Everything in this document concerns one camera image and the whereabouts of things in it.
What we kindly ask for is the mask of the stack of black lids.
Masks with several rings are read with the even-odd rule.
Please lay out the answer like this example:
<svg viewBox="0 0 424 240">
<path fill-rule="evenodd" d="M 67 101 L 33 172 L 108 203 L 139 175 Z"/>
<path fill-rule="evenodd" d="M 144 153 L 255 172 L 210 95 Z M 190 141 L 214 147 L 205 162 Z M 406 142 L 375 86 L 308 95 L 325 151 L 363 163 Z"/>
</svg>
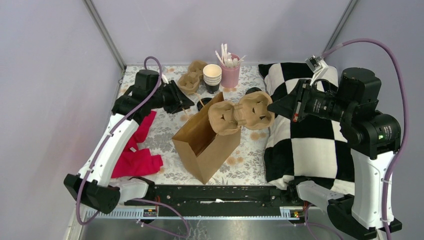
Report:
<svg viewBox="0 0 424 240">
<path fill-rule="evenodd" d="M 197 110 L 198 111 L 200 111 L 206 104 L 208 104 L 210 101 L 212 100 L 212 98 L 211 97 L 204 97 L 204 98 L 201 98 L 198 102 L 197 102 L 197 104 L 196 104 L 196 107 L 197 107 Z"/>
</svg>

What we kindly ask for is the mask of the black paper coffee cup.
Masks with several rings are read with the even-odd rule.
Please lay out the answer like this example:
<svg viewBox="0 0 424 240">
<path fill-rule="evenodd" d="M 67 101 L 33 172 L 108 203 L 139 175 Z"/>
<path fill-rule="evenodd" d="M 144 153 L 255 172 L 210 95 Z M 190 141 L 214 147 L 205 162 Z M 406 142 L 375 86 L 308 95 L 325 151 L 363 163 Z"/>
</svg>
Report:
<svg viewBox="0 0 424 240">
<path fill-rule="evenodd" d="M 260 91 L 262 90 L 259 87 L 251 87 L 245 92 L 245 94 L 248 95 L 248 94 L 260 92 Z"/>
</svg>

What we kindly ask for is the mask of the brown paper bag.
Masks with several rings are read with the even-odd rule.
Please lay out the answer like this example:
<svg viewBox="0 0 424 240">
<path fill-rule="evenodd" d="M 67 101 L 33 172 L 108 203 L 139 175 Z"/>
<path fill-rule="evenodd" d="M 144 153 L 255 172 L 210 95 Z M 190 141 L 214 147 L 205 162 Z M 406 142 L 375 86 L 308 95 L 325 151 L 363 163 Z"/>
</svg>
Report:
<svg viewBox="0 0 424 240">
<path fill-rule="evenodd" d="M 224 101 L 218 93 L 192 116 L 172 137 L 172 142 L 185 169 L 202 184 L 207 184 L 241 142 L 241 130 L 218 135 L 210 125 L 208 110 Z"/>
</svg>

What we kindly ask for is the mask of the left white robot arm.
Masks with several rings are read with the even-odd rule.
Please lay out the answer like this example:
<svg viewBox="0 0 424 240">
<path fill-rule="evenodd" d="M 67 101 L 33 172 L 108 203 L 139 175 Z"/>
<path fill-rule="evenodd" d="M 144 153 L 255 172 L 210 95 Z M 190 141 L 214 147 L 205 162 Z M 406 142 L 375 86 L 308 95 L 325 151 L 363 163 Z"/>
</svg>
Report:
<svg viewBox="0 0 424 240">
<path fill-rule="evenodd" d="M 103 214 L 117 205 L 137 199 L 148 206 L 155 200 L 153 182 L 140 176 L 111 185 L 113 170 L 125 145 L 152 110 L 176 114 L 194 106 L 174 80 L 159 72 L 142 69 L 135 82 L 114 103 L 108 126 L 92 155 L 77 174 L 67 174 L 64 186 L 76 201 Z"/>
</svg>

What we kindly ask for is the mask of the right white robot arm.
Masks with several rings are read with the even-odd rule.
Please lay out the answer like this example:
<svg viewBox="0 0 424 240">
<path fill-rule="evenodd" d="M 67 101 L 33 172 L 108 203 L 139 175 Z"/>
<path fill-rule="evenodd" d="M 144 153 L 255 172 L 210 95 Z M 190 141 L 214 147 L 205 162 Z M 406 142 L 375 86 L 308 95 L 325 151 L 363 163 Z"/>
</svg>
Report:
<svg viewBox="0 0 424 240">
<path fill-rule="evenodd" d="M 354 194 L 342 194 L 316 184 L 308 177 L 292 180 L 287 201 L 307 201 L 328 214 L 341 232 L 358 240 L 371 240 L 388 225 L 387 233 L 402 223 L 391 212 L 391 189 L 386 173 L 401 145 L 401 127 L 391 115 L 377 110 L 381 80 L 366 68 L 350 67 L 341 73 L 337 91 L 319 91 L 316 83 L 300 79 L 268 111 L 294 123 L 307 116 L 337 121 L 351 150 Z"/>
</svg>

